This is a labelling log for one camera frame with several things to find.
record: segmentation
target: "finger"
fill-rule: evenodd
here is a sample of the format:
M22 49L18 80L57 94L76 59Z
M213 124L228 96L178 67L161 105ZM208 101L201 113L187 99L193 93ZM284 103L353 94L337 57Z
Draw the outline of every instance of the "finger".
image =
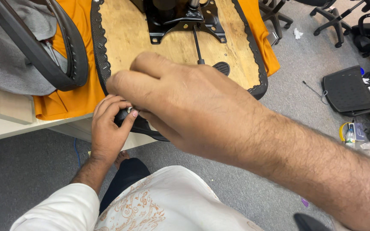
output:
M134 121L138 116L137 110L132 110L122 121L121 127L119 128L121 131L125 132L127 135L131 131L132 125L134 125Z
M104 100L101 105L98 107L98 110L97 110L97 114L98 116L101 116L105 110L113 103L117 103L117 102L125 102L125 101L122 101L122 100L125 100L122 96L114 96L114 97L111 97L109 99L106 99Z
M106 82L108 92L121 95L143 108L148 108L149 102L157 100L154 97L156 97L158 87L159 80L136 71L119 71Z
M106 108L102 116L106 119L111 119L113 121L120 109L125 109L131 106L132 106L131 103L128 101L114 102L109 107Z
M161 78L177 66L176 63L154 52L142 52L131 63L130 70Z
M105 98L101 99L101 101L95 106L95 109L94 109L94 114L92 115L93 117L95 116L95 114L97 113L98 111L98 107L102 104L102 102L106 99L109 99L111 97L114 97L115 95L113 94L108 94Z
M178 134L173 128L168 126L164 121L158 118L152 112L143 112L141 111L140 116L146 120L159 131L165 138L171 141L173 144L177 145L182 142L182 137Z

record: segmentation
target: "black armrest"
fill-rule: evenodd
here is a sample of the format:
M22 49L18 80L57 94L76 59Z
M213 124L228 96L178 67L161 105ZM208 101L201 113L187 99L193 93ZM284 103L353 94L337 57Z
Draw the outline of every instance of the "black armrest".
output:
M369 18L370 17L370 13L367 13L365 14L364 16L362 16L359 21L358 21L358 27L359 27L359 32L362 36L366 36L366 33L365 31L363 30L363 20L365 18Z
M0 25L34 67L61 91L85 85L88 79L88 58L84 41L74 22L55 1L47 0L60 25L67 50L67 73L57 66L6 0L0 0Z

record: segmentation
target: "gray carpet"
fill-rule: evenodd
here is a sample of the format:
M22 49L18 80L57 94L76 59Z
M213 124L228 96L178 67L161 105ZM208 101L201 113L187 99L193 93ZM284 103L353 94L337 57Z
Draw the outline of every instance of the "gray carpet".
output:
M354 2L338 1L340 12ZM337 138L337 129L350 118L342 117L321 103L305 80L321 92L324 75L361 65L370 71L370 59L362 59L350 38L336 49L333 29L317 37L313 31L326 20L309 17L312 7L291 1L281 9L295 21L273 47L281 69L269 77L269 89L261 102L267 107ZM349 24L356 24L362 13L355 10ZM295 40L293 29L304 35ZM72 137L43 129L0 140L0 230L8 230L16 218L67 185L78 169ZM87 158L90 143L77 140L81 163ZM296 231L292 215L310 214L332 228L329 217L300 197L247 171L178 151L172 144L155 142L129 150L151 172L170 165L182 165L202 177L226 205L236 209L267 231ZM112 167L101 190L102 197L116 169Z

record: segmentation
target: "person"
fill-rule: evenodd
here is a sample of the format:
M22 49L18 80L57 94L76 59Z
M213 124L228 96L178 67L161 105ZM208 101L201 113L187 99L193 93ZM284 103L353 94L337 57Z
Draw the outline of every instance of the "person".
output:
M138 114L178 149L263 176L349 229L370 230L370 158L269 110L216 69L142 53L106 89L93 114L91 157L11 230L261 230L190 170L150 174L120 152ZM142 109L117 127L114 116L132 104ZM100 204L112 164L119 170Z

